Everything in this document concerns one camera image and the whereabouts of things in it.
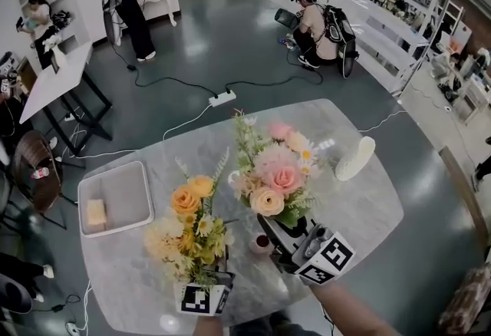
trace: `pink rose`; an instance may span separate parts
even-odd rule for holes
[[[303,184],[302,173],[295,166],[284,166],[270,172],[265,183],[279,193],[291,194]]]
[[[292,130],[292,127],[286,124],[270,124],[269,135],[275,140],[285,140],[287,134]]]

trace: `gray marble tabletop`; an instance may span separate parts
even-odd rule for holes
[[[260,129],[281,121],[300,130],[327,155],[345,150],[361,138],[354,125],[329,100],[313,100],[264,110],[256,114]],[[236,170],[232,120],[190,131],[121,157],[87,174],[111,170],[139,160],[146,170],[156,219],[170,206],[170,195],[183,175],[179,157],[193,174],[212,175],[227,147],[230,159],[219,185],[213,213],[232,224],[236,237],[229,250],[229,271],[236,274],[234,289],[222,319],[225,326],[239,324],[286,308],[303,299],[308,289],[293,275],[282,274],[266,256],[253,254],[248,246],[261,232],[255,214],[239,203],[226,177]],[[396,191],[381,162],[373,155],[353,179],[340,182],[332,170],[315,181],[319,204],[313,216],[332,231],[339,231],[356,250],[350,267],[380,245],[403,218]],[[81,237],[87,273],[94,294],[109,325],[135,334],[190,334],[196,318],[176,313],[173,286],[162,269],[145,252],[143,228],[99,238]]]

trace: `wooden chair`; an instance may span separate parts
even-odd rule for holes
[[[70,204],[77,206],[77,203],[69,199],[61,192],[62,173],[61,164],[54,159],[53,153],[49,147],[49,142],[44,138],[42,133],[36,130],[27,132],[19,141],[15,148],[12,161],[12,175],[15,184],[22,195],[32,203],[36,212],[41,217],[62,229],[67,229],[64,221],[63,224],[55,222],[44,215],[50,209],[59,197],[66,199]],[[33,180],[30,175],[34,170],[42,167],[49,169],[48,176],[39,180]]]

